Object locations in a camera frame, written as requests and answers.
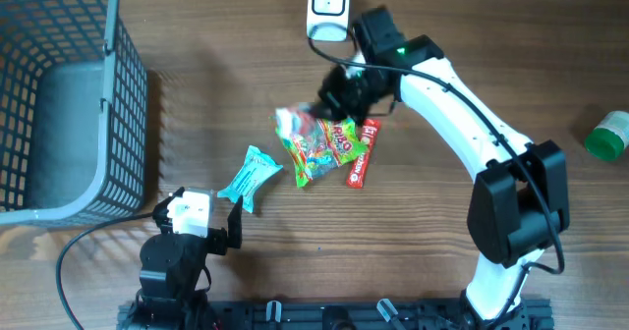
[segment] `red snack packet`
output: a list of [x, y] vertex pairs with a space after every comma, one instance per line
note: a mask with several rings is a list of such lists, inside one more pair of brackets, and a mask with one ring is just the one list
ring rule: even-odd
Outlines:
[[349, 177], [347, 177], [347, 186], [354, 189], [362, 189], [365, 183], [365, 174], [367, 173], [367, 165], [372, 155], [373, 144], [380, 130], [381, 123], [379, 120], [366, 119], [363, 124], [363, 135], [361, 142], [368, 146], [367, 152], [358, 156], [354, 161]]

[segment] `light blue wrapper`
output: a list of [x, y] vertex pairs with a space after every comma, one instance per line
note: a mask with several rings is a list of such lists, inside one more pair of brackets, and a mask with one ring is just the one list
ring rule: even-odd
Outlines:
[[268, 178], [279, 172], [280, 169], [282, 166], [276, 164], [273, 158], [262, 153], [257, 147], [250, 145], [243, 168], [240, 169], [229, 186], [216, 195], [227, 197], [234, 203], [242, 196], [245, 211], [254, 213], [254, 194]]

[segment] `bottle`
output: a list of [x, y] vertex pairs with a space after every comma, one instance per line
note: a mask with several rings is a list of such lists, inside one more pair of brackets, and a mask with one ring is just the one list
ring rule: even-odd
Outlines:
[[586, 148], [596, 158], [612, 161], [629, 146], [629, 113], [613, 111], [586, 138]]

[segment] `wooden table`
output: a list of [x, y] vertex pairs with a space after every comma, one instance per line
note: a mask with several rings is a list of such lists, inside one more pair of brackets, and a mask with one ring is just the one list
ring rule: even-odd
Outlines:
[[[436, 132], [402, 106], [384, 120], [367, 186], [338, 169], [303, 190], [269, 121], [315, 99], [330, 65], [305, 41], [307, 0], [121, 0], [149, 69], [147, 205], [180, 186], [222, 189], [250, 144], [286, 171], [244, 216], [244, 244], [211, 256], [213, 300], [414, 300], [457, 297], [478, 251], [466, 215], [472, 184]], [[629, 155], [591, 156], [585, 135], [629, 109], [627, 0], [352, 0], [385, 4], [407, 36], [429, 34], [497, 115], [567, 155], [567, 269], [534, 271], [524, 294], [552, 299], [558, 329], [629, 322]], [[349, 45], [326, 47], [348, 54]], [[221, 200], [213, 223], [226, 224]], [[0, 327], [69, 329], [54, 264], [79, 230], [0, 228]], [[64, 263], [70, 304], [87, 329], [110, 329], [139, 288], [151, 221], [85, 238]], [[554, 264], [553, 252], [543, 261]]]

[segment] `tabletop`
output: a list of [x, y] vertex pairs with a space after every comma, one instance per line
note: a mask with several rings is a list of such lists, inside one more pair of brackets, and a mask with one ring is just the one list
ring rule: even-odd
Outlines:
[[[366, 186], [349, 167], [297, 189], [269, 120], [315, 100], [330, 64], [306, 43], [307, 0], [121, 0], [148, 69], [146, 205], [180, 186], [220, 190], [249, 145], [284, 170], [243, 216], [244, 242], [209, 256], [215, 301], [376, 301], [458, 297], [478, 250], [466, 216], [471, 179], [415, 112], [383, 119]], [[566, 271], [533, 271], [524, 295], [550, 298], [557, 329], [620, 329], [629, 321], [629, 154], [613, 163], [583, 141], [612, 110], [629, 109], [627, 0], [351, 0], [386, 5], [407, 37], [429, 35], [463, 82], [537, 142], [553, 139], [568, 165]], [[325, 49], [347, 55], [349, 44]], [[386, 103], [374, 110], [386, 109]], [[220, 200], [214, 226], [226, 226]], [[69, 329], [54, 265], [80, 230], [0, 227], [0, 327]], [[67, 255], [68, 300], [87, 329], [110, 329], [140, 287], [138, 255], [152, 221], [94, 233]], [[542, 261], [553, 264], [549, 250]]]

